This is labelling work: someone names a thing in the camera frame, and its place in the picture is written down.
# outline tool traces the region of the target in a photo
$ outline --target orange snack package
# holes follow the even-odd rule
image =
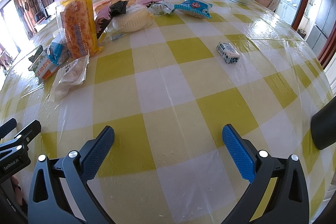
[[[92,0],[62,0],[62,27],[69,53],[73,59],[102,50],[97,46]]]

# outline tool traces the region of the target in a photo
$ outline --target metal screw head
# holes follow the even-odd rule
[[[38,157],[38,160],[39,161],[44,161],[46,159],[46,156],[45,155],[39,155],[39,157]]]
[[[293,155],[292,155],[292,160],[297,161],[297,160],[299,160],[299,157],[298,157],[297,155],[293,154]]]
[[[259,156],[260,156],[260,157],[263,157],[263,158],[267,158],[268,153],[267,153],[267,151],[265,151],[265,150],[260,150],[260,151],[259,151]]]
[[[70,158],[74,158],[74,157],[76,157],[78,155],[78,152],[77,151],[71,151],[69,154],[68,154],[68,156],[70,157]]]

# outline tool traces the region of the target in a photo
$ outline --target blue snack package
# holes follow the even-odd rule
[[[52,63],[58,66],[69,57],[67,44],[63,41],[60,33],[56,35],[47,48],[47,56]]]
[[[184,0],[181,4],[175,4],[175,9],[187,15],[197,18],[211,18],[209,9],[212,4],[205,3],[203,0]]]

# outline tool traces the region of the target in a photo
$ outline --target yellow checkered tablecloth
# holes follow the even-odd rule
[[[38,85],[27,57],[18,58],[0,119],[15,117],[18,129],[42,124],[30,144],[33,163],[18,175],[25,195],[38,155],[64,157],[110,125],[115,143],[88,184],[116,223],[221,223],[248,186],[221,140],[231,123],[257,149],[299,156],[314,215],[336,167],[335,145],[319,151],[310,134],[311,116],[332,98],[320,64],[257,3],[204,1],[213,4],[211,19],[175,11],[105,43],[83,85],[60,102],[48,99],[54,76]],[[53,20],[34,44],[48,45],[56,29]],[[239,50],[237,64],[220,57],[220,41]]]

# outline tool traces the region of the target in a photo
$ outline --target food package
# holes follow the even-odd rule
[[[240,58],[240,54],[231,43],[220,42],[217,46],[217,51],[220,53],[225,63],[227,64],[237,63]]]
[[[141,4],[133,4],[126,8],[126,14],[114,17],[106,30],[104,41],[114,40],[128,33],[149,27],[154,23],[153,13]]]
[[[155,15],[167,15],[172,14],[175,11],[174,4],[166,2],[164,0],[153,3],[148,11],[152,12]]]
[[[40,45],[38,48],[37,48],[37,51],[34,55],[32,55],[31,57],[28,57],[28,60],[32,63],[34,63],[36,61],[36,59],[41,55],[41,53],[43,52],[43,46]]]
[[[36,77],[39,79],[40,84],[50,75],[52,75],[58,68],[59,66],[52,63],[48,58],[47,49],[45,49],[28,70],[35,73]]]
[[[89,54],[61,68],[55,77],[50,90],[50,101],[56,102],[68,94],[71,87],[81,85],[86,77],[86,67],[89,64]]]
[[[181,4],[175,4],[175,8],[193,17],[211,18],[209,9],[212,8],[212,4],[205,3],[203,0],[184,0]]]
[[[126,13],[127,3],[128,0],[119,0],[112,5],[107,5],[98,12],[97,18],[94,21],[96,25],[97,39],[99,39],[100,36],[103,34],[113,17]]]
[[[77,59],[100,52],[102,47],[97,46],[92,0],[62,0],[60,4],[58,27],[60,30],[64,28],[70,56]]]
[[[62,37],[64,37],[64,33],[58,33],[47,48],[48,58],[58,66],[69,57],[68,46]]]
[[[162,1],[162,0],[139,0],[139,3],[149,8],[153,3],[156,3],[159,1]]]
[[[114,3],[118,2],[118,1],[120,1],[120,0],[102,0],[102,1],[100,1],[100,2],[95,3],[95,4],[93,5],[93,9],[94,9],[94,11],[95,11],[95,14],[97,15],[98,12],[99,12],[102,8],[104,8],[106,5],[108,5],[108,4],[110,4],[110,3],[111,3],[111,4],[114,4]],[[127,6],[131,6],[131,5],[135,4],[136,2],[138,2],[138,0],[121,0],[121,1],[128,1]]]

